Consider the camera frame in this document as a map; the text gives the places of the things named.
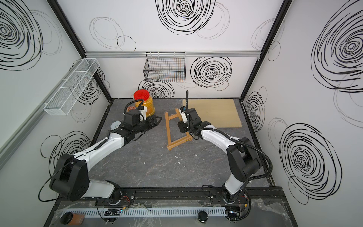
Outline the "small wooden easel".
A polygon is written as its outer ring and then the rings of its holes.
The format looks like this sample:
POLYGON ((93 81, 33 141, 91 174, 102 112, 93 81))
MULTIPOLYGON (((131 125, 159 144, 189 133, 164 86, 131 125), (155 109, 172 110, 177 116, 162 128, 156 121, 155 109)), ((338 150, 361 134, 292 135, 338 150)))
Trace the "small wooden easel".
POLYGON ((192 141, 192 136, 188 132, 180 132, 177 123, 182 122, 180 110, 175 108, 175 113, 165 112, 165 125, 167 135, 167 149, 171 151, 173 148, 180 146, 186 142, 192 141))

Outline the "light plywood canvas board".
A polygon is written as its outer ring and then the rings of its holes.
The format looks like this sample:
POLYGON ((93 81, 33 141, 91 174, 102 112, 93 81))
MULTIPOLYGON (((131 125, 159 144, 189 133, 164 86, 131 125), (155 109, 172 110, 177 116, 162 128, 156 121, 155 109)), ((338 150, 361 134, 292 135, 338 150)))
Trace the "light plywood canvas board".
POLYGON ((189 99, 188 107, 216 128, 243 127, 233 99, 189 99))

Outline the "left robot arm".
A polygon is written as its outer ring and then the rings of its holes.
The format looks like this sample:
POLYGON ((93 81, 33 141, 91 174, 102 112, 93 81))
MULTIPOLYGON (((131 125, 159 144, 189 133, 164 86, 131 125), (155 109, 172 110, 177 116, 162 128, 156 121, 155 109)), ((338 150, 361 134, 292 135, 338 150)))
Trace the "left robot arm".
POLYGON ((111 181, 92 180, 88 172, 112 152, 136 141, 137 134, 143 135, 158 126, 162 118, 146 116, 145 110, 130 110, 125 113, 121 124, 95 145, 74 155, 64 154, 57 162, 49 187, 69 201, 81 198, 105 199, 111 205, 122 200, 120 186, 111 181))

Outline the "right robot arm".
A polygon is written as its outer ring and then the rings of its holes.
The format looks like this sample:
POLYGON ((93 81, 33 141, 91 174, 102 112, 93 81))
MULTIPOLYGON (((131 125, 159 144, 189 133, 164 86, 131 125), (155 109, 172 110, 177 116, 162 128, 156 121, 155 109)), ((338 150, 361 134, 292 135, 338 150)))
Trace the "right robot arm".
POLYGON ((179 110, 182 120, 178 126, 182 132, 192 137, 208 141, 226 153, 231 175, 222 186, 225 200, 232 200, 249 182, 267 178, 272 174, 270 158, 251 141, 239 139, 217 129, 208 121, 202 121, 194 108, 183 106, 179 110))

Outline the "round red-topped tin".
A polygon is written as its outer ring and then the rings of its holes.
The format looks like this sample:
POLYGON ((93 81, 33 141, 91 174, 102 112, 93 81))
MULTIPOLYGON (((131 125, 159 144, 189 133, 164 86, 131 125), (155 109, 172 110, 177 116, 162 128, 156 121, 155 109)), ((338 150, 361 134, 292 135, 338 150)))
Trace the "round red-topped tin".
POLYGON ((131 110, 136 110, 137 108, 135 107, 135 106, 128 106, 127 108, 126 108, 126 112, 129 112, 129 111, 131 111, 131 110))

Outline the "red-lidded jar of yellow snacks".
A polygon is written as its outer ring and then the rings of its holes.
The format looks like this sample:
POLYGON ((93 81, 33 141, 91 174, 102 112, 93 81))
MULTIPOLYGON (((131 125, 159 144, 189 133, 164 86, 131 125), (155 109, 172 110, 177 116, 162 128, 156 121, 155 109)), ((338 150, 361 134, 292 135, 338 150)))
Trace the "red-lidded jar of yellow snacks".
POLYGON ((137 90, 133 95, 135 100, 142 99, 143 103, 142 106, 147 108, 146 116, 152 116, 155 114, 155 106, 153 103, 153 97, 150 95, 150 93, 145 89, 139 89, 137 90))

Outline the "small white-lidded cup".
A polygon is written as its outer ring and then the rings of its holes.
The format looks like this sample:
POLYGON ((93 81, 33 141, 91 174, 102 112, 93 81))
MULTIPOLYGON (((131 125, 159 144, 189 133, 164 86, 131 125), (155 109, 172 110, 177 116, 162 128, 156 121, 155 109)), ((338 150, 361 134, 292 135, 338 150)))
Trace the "small white-lidded cup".
POLYGON ((112 131, 117 130, 121 126, 121 121, 115 121, 111 124, 110 128, 112 131))

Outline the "black round knob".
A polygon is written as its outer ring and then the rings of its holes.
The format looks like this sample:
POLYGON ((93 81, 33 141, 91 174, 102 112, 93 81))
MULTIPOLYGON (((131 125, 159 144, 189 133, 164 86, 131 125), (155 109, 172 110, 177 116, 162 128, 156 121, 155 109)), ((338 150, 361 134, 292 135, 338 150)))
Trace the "black round knob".
POLYGON ((197 214, 197 220, 200 223, 203 223, 203 224, 205 224, 208 221, 208 217, 209 216, 208 216, 208 214, 205 211, 200 211, 197 214))

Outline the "black knob on brown block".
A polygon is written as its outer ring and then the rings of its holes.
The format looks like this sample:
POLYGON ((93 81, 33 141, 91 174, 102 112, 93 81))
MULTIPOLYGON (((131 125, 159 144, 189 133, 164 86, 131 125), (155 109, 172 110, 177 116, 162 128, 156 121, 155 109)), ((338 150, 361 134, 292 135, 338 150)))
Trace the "black knob on brown block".
POLYGON ((62 225, 81 225, 83 223, 84 218, 85 215, 83 214, 66 212, 61 216, 60 223, 62 225))

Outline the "white mesh wall shelf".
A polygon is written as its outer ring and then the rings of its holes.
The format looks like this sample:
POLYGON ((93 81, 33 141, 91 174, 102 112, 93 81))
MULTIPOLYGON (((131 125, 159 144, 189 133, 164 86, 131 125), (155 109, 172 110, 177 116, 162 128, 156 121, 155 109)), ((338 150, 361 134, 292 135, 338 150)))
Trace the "white mesh wall shelf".
POLYGON ((77 102, 85 106, 95 103, 100 95, 94 79, 98 69, 95 58, 78 61, 43 110, 49 115, 68 115, 77 102))

